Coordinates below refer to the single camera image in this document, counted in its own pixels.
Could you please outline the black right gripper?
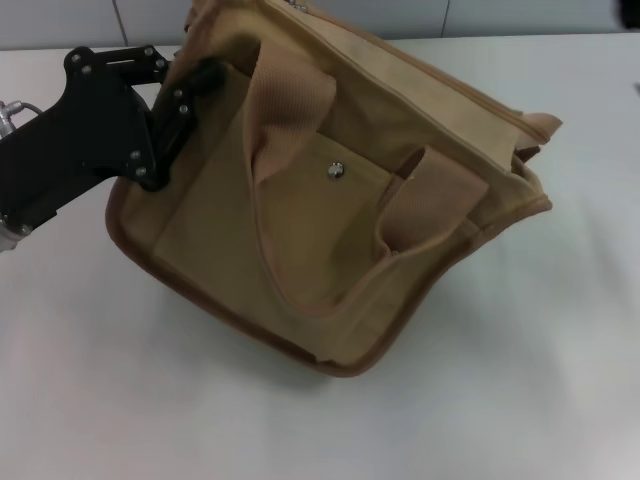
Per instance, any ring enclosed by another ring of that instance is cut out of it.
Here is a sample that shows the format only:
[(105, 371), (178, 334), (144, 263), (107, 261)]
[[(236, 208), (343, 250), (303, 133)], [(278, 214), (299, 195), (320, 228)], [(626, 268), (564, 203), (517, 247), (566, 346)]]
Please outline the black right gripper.
[(640, 0), (616, 0), (616, 13), (623, 28), (640, 28)]

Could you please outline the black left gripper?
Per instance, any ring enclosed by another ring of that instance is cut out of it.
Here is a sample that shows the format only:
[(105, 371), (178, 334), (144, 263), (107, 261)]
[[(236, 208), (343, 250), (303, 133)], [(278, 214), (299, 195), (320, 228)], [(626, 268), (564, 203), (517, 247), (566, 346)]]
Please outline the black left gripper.
[(162, 84), (170, 65), (150, 45), (69, 52), (61, 98), (0, 140), (0, 223), (29, 234), (112, 177), (165, 188), (198, 123), (197, 101), (226, 82), (222, 62), (205, 58), (158, 96), (150, 117), (134, 88)]

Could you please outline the khaki canvas food bag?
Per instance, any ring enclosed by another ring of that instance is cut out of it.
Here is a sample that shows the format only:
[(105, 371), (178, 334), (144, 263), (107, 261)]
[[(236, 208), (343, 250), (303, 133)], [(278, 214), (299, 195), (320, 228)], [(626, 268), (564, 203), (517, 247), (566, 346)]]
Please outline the khaki canvas food bag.
[(285, 0), (192, 0), (167, 82), (220, 91), (149, 193), (118, 180), (114, 243), (227, 324), (333, 376), (389, 349), (435, 282), (551, 202), (527, 161), (558, 118), (510, 109)]

